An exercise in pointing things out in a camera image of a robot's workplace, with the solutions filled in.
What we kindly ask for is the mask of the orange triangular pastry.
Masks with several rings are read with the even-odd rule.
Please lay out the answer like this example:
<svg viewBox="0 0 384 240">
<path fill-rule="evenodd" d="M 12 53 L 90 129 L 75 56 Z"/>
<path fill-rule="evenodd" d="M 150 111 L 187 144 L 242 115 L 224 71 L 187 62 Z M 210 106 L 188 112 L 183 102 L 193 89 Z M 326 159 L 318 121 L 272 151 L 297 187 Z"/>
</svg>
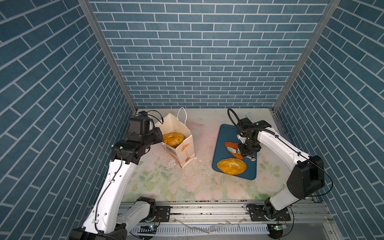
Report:
<svg viewBox="0 0 384 240">
<path fill-rule="evenodd" d="M 232 148 L 238 148 L 239 149 L 239 143 L 232 143 L 232 142 L 225 142 L 225 147 L 232 147 Z M 236 159 L 242 160 L 243 156 L 240 154 L 233 155 Z"/>
</svg>

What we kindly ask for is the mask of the metal tongs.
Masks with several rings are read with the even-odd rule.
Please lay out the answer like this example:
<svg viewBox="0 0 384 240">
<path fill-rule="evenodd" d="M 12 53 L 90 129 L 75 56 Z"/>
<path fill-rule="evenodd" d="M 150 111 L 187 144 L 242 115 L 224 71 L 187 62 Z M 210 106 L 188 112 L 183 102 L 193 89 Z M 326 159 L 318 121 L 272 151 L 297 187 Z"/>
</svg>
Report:
<svg viewBox="0 0 384 240">
<path fill-rule="evenodd" d="M 240 154 L 239 152 L 239 149 L 238 148 L 232 148 L 232 147 L 227 147 L 227 150 L 232 153 L 233 155 L 236 155 L 236 154 Z"/>
</svg>

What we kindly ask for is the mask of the large yellow ring bread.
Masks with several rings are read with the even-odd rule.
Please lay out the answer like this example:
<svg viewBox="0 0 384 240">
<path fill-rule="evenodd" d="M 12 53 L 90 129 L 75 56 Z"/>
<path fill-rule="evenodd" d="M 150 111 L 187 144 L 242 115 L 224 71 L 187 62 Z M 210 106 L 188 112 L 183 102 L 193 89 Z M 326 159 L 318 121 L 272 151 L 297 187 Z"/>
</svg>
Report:
<svg viewBox="0 0 384 240">
<path fill-rule="evenodd" d="M 172 148 L 177 148 L 184 141 L 184 139 L 184 135 L 180 133 L 169 133 L 163 135 L 163 143 Z"/>
</svg>

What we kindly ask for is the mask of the white paper bag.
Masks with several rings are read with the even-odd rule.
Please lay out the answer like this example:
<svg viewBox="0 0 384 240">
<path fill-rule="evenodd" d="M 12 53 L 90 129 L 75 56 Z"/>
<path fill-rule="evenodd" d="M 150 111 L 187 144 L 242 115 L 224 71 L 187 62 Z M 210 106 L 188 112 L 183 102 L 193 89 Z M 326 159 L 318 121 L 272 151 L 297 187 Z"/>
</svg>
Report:
<svg viewBox="0 0 384 240">
<path fill-rule="evenodd" d="M 168 114 L 163 118 L 162 123 L 155 124 L 163 134 L 164 149 L 182 169 L 196 158 L 193 136 L 186 126 L 187 118 L 185 108 L 181 107 L 177 116 Z"/>
</svg>

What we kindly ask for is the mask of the large sesame oval bread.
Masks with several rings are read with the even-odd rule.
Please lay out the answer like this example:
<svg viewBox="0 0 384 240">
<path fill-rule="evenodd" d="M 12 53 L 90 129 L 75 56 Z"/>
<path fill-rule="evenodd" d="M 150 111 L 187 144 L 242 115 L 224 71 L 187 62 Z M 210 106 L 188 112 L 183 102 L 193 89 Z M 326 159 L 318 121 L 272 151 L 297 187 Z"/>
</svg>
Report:
<svg viewBox="0 0 384 240">
<path fill-rule="evenodd" d="M 247 164 L 240 159 L 228 158 L 219 161 L 217 167 L 223 173 L 234 176 L 245 172 Z"/>
</svg>

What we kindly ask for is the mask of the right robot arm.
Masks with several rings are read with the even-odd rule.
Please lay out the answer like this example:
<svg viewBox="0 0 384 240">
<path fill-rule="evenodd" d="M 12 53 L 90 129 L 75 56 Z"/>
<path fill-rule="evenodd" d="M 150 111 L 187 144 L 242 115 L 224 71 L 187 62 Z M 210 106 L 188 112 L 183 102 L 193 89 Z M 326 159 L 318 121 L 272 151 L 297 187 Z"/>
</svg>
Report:
<svg viewBox="0 0 384 240">
<path fill-rule="evenodd" d="M 265 200 L 264 216 L 274 221 L 292 204 L 310 197 L 325 185 L 324 161 L 319 156 L 310 156 L 281 137 L 266 121 L 252 123 L 248 118 L 238 120 L 237 137 L 241 141 L 239 153 L 253 157 L 261 144 L 271 149 L 285 163 L 291 173 L 286 186 Z"/>
</svg>

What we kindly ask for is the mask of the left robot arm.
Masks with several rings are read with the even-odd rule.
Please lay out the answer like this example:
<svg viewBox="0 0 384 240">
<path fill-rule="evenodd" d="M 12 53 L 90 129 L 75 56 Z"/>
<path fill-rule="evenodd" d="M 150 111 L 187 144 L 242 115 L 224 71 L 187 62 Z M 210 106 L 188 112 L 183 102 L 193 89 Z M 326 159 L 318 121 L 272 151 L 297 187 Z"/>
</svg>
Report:
<svg viewBox="0 0 384 240">
<path fill-rule="evenodd" d="M 154 127 L 145 133 L 129 132 L 127 140 L 114 145 L 101 193 L 83 226 L 71 231 L 71 240 L 125 240 L 140 221 L 153 220 L 156 217 L 156 201 L 140 197 L 134 206 L 122 215 L 121 222 L 117 221 L 124 190 L 140 158 L 151 145 L 162 141 L 160 128 Z"/>
</svg>

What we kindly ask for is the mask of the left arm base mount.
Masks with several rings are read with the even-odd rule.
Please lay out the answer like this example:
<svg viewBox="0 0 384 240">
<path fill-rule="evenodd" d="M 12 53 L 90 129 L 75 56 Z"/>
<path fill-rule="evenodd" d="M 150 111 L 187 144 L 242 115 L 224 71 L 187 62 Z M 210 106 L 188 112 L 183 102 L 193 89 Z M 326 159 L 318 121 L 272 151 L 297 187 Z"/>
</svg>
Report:
<svg viewBox="0 0 384 240">
<path fill-rule="evenodd" d="M 162 223 L 169 222 L 171 215 L 170 206 L 156 206 L 155 211 L 150 211 L 150 215 L 141 220 L 141 223 Z"/>
</svg>

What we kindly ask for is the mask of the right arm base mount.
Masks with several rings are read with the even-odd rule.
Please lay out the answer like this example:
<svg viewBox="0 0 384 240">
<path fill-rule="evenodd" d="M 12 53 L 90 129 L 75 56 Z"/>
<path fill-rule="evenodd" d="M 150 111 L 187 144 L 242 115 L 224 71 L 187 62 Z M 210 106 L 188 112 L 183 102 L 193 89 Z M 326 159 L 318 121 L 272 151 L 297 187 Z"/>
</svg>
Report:
<svg viewBox="0 0 384 240">
<path fill-rule="evenodd" d="M 287 208 L 276 211 L 273 207 L 248 204 L 246 205 L 252 222 L 275 222 L 275 221 L 290 221 L 291 216 Z"/>
</svg>

